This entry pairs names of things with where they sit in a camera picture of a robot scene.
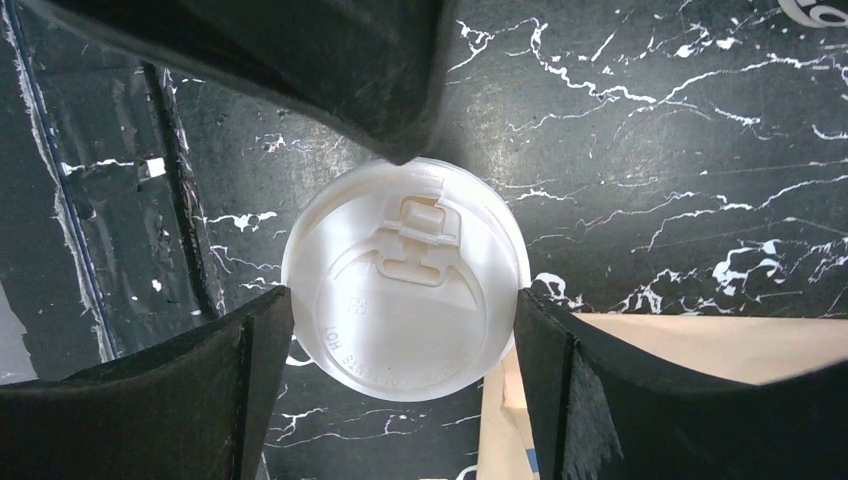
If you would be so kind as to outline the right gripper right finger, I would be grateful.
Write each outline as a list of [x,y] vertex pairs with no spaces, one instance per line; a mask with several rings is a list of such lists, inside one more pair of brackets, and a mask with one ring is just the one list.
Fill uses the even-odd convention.
[[515,340],[544,479],[843,479],[847,364],[746,385],[662,359],[530,289]]

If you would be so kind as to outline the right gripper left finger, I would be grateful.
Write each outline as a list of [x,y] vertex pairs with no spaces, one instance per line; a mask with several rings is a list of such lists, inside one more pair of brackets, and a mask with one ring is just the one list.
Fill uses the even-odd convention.
[[1,389],[5,479],[252,479],[293,333],[275,287],[60,381]]

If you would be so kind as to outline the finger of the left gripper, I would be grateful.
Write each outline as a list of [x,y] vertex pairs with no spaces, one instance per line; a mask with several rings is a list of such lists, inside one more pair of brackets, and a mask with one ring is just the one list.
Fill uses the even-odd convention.
[[438,124],[453,1],[35,1],[107,46],[309,116],[394,164]]

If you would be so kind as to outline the blue checkered paper bag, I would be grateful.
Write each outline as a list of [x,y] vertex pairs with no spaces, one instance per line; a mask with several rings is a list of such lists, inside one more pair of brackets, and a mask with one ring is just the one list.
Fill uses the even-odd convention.
[[[847,324],[833,319],[578,314],[579,320],[662,359],[762,386],[837,361],[847,364]],[[484,384],[480,479],[539,474],[517,345]]]

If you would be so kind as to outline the stack of white paper cups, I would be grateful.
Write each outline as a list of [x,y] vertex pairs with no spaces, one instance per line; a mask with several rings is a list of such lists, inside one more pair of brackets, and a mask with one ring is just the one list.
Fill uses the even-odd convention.
[[796,23],[809,28],[846,28],[847,0],[779,0]]

